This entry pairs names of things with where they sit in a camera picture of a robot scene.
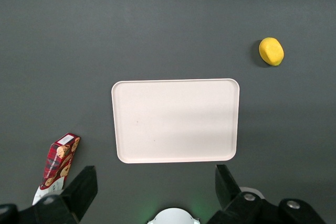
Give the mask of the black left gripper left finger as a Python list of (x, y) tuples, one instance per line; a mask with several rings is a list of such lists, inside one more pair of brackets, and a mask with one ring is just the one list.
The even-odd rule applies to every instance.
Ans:
[(25, 210), (2, 204), (1, 223), (79, 223), (97, 192), (96, 168), (86, 166), (64, 190), (47, 194)]

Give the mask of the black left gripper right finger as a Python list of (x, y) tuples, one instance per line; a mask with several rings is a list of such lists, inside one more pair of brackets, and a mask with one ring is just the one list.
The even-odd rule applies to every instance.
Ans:
[(276, 206), (259, 191), (239, 187), (224, 164), (216, 166), (215, 190), (222, 209), (208, 223), (325, 223), (303, 200), (285, 198)]

